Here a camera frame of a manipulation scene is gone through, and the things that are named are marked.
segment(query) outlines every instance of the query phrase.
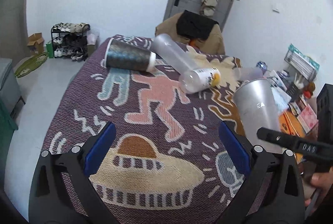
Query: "floor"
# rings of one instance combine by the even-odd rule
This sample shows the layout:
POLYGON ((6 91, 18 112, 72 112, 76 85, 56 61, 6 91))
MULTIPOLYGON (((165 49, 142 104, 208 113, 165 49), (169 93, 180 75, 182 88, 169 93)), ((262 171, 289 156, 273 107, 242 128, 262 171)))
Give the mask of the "floor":
POLYGON ((84 62, 48 59, 41 67, 18 79, 26 105, 16 118, 5 172, 5 192, 28 219, 32 177, 43 140, 71 78, 84 62))

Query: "pink box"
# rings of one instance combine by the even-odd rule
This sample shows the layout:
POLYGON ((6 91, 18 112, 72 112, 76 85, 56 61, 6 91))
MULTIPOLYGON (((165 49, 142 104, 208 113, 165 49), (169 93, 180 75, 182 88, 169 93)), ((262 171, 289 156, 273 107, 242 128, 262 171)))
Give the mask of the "pink box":
POLYGON ((310 132, 318 123, 317 115, 309 104, 306 105, 301 114, 298 115, 297 119, 306 133, 310 132))

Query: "green mat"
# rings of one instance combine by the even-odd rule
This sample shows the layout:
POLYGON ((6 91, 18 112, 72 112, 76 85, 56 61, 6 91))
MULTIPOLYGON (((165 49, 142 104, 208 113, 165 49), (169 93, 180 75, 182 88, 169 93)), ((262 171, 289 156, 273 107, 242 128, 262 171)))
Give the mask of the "green mat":
POLYGON ((25 61, 16 71, 15 76, 20 78, 22 76, 26 76, 32 71, 36 70, 39 66, 41 66, 44 62, 46 62, 48 57, 48 53, 44 52, 40 55, 34 55, 32 58, 29 58, 25 61))

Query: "cardboard box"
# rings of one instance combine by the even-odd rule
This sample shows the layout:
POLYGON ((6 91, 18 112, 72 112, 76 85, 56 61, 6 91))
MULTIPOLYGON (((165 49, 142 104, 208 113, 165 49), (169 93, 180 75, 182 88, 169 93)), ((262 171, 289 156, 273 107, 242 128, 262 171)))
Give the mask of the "cardboard box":
POLYGON ((37 55, 44 52, 44 39, 42 33, 35 33, 28 38, 27 44, 31 55, 37 55))

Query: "plastic bottle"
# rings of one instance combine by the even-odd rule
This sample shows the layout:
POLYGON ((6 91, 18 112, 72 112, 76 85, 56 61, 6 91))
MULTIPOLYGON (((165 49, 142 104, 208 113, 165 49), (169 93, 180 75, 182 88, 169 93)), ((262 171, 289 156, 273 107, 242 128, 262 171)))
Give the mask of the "plastic bottle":
POLYGON ((221 74, 216 68, 186 71, 179 77, 181 90, 186 94, 203 91, 220 83, 221 74))
POLYGON ((253 81, 263 77, 262 70, 258 67, 255 68, 235 68, 234 76, 239 81, 253 81))
POLYGON ((158 54, 180 74, 199 68, 168 34, 158 35, 152 43, 151 51, 158 54))

